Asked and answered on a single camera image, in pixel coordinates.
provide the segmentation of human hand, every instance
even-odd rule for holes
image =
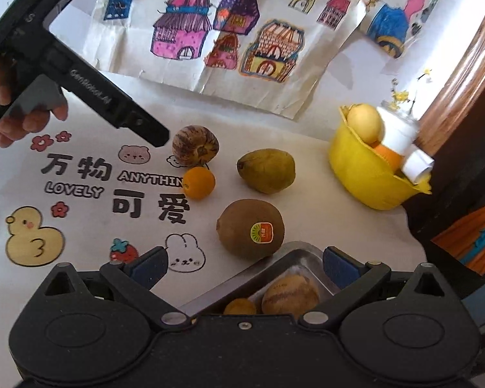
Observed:
[[[10,68],[0,59],[0,105],[11,103],[11,90],[9,88]],[[68,105],[58,106],[52,110],[54,116],[60,121],[68,117]],[[23,120],[6,117],[0,120],[0,147],[9,147],[13,142],[21,140],[28,133],[39,133],[50,119],[50,111],[34,110]]]

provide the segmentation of wooden trim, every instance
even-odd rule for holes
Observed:
[[[485,88],[485,18],[453,74],[420,119],[417,145],[440,150]]]

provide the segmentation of green and orange sticker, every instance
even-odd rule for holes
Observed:
[[[255,243],[270,243],[273,241],[273,225],[271,223],[256,223],[251,226],[251,240]]]

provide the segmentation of screw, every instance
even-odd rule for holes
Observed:
[[[250,329],[252,326],[250,322],[239,322],[240,329]]]
[[[162,322],[166,325],[181,325],[187,320],[183,312],[167,312],[162,315]]]
[[[304,321],[311,325],[320,325],[324,324],[329,320],[329,317],[326,313],[319,312],[319,311],[311,311],[304,314]]]

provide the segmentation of yellow bowl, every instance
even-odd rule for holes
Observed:
[[[418,193],[431,194],[430,175],[413,185],[393,174],[386,160],[348,126],[348,110],[346,106],[339,109],[343,121],[329,146],[330,166],[348,192],[376,210],[395,208]]]

